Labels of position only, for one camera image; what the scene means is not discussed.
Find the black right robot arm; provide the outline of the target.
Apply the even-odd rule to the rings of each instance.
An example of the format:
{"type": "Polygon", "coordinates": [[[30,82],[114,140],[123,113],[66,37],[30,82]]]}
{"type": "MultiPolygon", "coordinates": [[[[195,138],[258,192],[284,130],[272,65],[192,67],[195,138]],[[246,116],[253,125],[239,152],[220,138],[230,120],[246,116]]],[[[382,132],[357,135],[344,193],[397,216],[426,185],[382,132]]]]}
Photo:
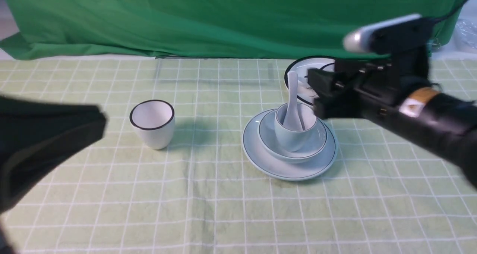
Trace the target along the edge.
{"type": "Polygon", "coordinates": [[[346,69],[308,69],[321,119],[365,119],[456,165],[476,186],[476,106],[436,89],[422,46],[375,60],[345,60],[346,69]]]}

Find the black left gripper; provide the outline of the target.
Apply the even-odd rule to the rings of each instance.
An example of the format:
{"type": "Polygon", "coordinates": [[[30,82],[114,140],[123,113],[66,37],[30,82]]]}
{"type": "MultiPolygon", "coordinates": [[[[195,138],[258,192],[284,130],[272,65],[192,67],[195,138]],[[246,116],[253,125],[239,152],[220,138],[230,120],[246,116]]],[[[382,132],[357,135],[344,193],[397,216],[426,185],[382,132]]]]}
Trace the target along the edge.
{"type": "Polygon", "coordinates": [[[13,208],[39,181],[101,140],[107,118],[91,104],[43,103],[1,96],[1,212],[13,208]]]}

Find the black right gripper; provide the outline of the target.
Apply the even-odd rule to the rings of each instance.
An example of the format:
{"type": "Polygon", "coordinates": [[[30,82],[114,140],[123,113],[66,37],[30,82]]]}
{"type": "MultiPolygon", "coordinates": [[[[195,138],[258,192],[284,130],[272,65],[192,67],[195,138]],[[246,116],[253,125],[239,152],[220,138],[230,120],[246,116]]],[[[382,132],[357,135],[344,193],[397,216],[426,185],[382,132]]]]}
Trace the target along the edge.
{"type": "Polygon", "coordinates": [[[308,85],[317,93],[313,111],[321,119],[365,118],[388,113],[413,91],[429,87],[428,49],[419,47],[388,58],[347,61],[346,72],[311,68],[308,85]]]}

